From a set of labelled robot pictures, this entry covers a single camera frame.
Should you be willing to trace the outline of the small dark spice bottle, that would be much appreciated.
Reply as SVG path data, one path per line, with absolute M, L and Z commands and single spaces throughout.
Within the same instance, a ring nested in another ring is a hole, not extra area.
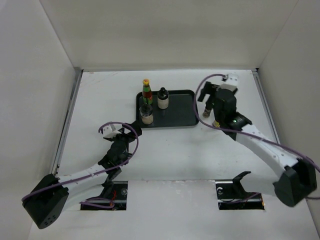
M 211 115 L 212 109 L 213 109 L 213 104 L 211 103 L 210 100 L 207 100 L 206 103 L 205 103 L 205 108 L 204 108 L 204 111 L 202 113 L 202 116 L 204 118 L 209 118 L 210 115 Z

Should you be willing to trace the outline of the clear jar black lid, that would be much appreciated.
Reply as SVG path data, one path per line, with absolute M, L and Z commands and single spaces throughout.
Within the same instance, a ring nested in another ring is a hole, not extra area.
M 144 103 L 139 108 L 141 120 L 145 125 L 150 125 L 154 121 L 153 108 L 151 105 Z

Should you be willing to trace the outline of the red green sauce bottle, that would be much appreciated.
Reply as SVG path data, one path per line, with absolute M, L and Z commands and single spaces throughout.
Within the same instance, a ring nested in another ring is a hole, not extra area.
M 153 104 L 153 93 L 150 87 L 150 80 L 147 78 L 142 81 L 142 99 L 145 104 Z

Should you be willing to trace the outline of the white bottle black cap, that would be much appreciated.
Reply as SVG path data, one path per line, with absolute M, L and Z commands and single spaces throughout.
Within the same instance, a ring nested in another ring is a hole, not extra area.
M 169 106 L 169 92 L 165 87 L 161 87 L 157 92 L 157 105 L 162 110 Z

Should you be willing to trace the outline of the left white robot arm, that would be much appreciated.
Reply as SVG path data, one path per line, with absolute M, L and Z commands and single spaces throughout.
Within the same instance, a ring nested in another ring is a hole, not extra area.
M 115 125 L 116 122 L 107 122 L 98 129 L 103 139 L 112 143 L 98 163 L 73 174 L 48 174 L 22 198 L 22 206 L 40 230 L 49 227 L 75 204 L 91 205 L 91 199 L 105 200 L 112 195 L 113 180 L 134 155 L 129 152 L 130 143 L 138 143 L 142 135 L 137 120 L 121 123 L 120 129 Z

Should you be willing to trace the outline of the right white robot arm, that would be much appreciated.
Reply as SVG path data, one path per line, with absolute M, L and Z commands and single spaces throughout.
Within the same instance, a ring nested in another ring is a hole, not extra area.
M 214 115 L 214 122 L 209 127 L 222 131 L 253 152 L 273 170 L 276 179 L 247 182 L 235 179 L 231 190 L 242 200 L 250 197 L 251 192 L 264 193 L 294 207 L 318 188 L 316 171 L 320 168 L 309 157 L 266 138 L 250 119 L 239 113 L 237 90 L 237 85 L 227 79 L 220 85 L 203 80 L 194 101 L 202 102 L 208 95 L 204 115 Z

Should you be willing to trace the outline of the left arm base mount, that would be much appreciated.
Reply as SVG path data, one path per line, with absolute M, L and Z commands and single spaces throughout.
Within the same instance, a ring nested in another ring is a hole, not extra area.
M 128 181 L 114 181 L 98 197 L 80 204 L 81 211 L 125 211 L 127 209 Z

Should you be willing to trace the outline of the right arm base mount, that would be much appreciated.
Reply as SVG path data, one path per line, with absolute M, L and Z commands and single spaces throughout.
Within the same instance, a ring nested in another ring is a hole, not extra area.
M 251 171 L 243 171 L 232 179 L 215 181 L 217 204 L 220 211 L 264 210 L 264 201 L 259 192 L 248 192 L 241 180 Z

